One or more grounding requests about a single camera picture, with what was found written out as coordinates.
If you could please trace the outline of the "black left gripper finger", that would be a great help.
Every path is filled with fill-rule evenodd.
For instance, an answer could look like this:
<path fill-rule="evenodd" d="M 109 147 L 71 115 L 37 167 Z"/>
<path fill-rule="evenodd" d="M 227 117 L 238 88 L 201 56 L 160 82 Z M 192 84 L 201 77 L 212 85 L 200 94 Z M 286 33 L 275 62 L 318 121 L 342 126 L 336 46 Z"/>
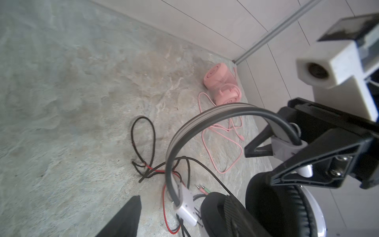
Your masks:
<path fill-rule="evenodd" d="M 133 196 L 96 237 L 136 237 L 141 210 L 140 196 Z"/>

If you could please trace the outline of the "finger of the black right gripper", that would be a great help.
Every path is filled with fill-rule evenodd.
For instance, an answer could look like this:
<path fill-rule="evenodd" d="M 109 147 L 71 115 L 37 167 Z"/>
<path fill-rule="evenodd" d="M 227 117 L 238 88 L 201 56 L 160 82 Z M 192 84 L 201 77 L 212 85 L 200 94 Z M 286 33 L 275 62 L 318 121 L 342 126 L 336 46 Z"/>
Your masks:
<path fill-rule="evenodd" d="M 273 136 L 270 125 L 267 125 L 249 144 L 244 148 L 246 158 L 269 157 L 273 156 L 272 145 L 261 146 L 265 141 Z"/>

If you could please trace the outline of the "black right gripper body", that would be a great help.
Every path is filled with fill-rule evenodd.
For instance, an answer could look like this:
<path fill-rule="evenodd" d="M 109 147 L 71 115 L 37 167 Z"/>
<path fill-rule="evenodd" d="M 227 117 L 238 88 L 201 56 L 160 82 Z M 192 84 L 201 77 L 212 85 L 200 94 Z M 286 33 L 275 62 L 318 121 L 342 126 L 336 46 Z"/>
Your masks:
<path fill-rule="evenodd" d="M 379 125 L 296 98 L 278 114 L 297 124 L 308 145 L 270 173 L 269 183 L 339 188 L 351 176 L 360 188 L 379 184 Z"/>

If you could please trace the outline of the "pink headphones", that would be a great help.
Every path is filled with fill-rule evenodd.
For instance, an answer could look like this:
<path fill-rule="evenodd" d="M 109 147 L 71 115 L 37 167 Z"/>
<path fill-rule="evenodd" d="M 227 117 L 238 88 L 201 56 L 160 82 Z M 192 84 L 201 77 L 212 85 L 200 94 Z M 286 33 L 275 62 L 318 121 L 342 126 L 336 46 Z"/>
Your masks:
<path fill-rule="evenodd" d="M 225 63 L 218 63 L 203 78 L 203 84 L 210 92 L 215 105 L 239 103 L 242 92 L 238 86 L 236 67 L 232 73 Z"/>

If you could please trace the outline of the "aluminium right corner post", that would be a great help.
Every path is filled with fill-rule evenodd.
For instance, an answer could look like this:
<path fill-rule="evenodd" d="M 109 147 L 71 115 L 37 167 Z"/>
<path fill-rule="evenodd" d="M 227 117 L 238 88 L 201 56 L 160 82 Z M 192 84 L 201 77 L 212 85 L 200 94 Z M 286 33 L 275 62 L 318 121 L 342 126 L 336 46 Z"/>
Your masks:
<path fill-rule="evenodd" d="M 287 27 L 289 27 L 294 22 L 298 21 L 303 15 L 305 15 L 307 12 L 309 12 L 311 9 L 317 6 L 320 2 L 322 2 L 322 0 L 311 0 L 305 3 L 304 5 L 301 5 L 299 9 L 297 9 L 295 12 L 287 16 L 285 19 L 279 22 L 276 26 L 271 28 L 257 42 L 253 43 L 250 49 L 245 51 L 239 57 L 235 58 L 233 60 L 233 63 L 235 65 L 239 65 L 243 60 L 246 60 L 250 55 L 252 55 L 254 52 L 259 50 L 262 46 L 267 44 L 273 38 L 275 38 Z"/>

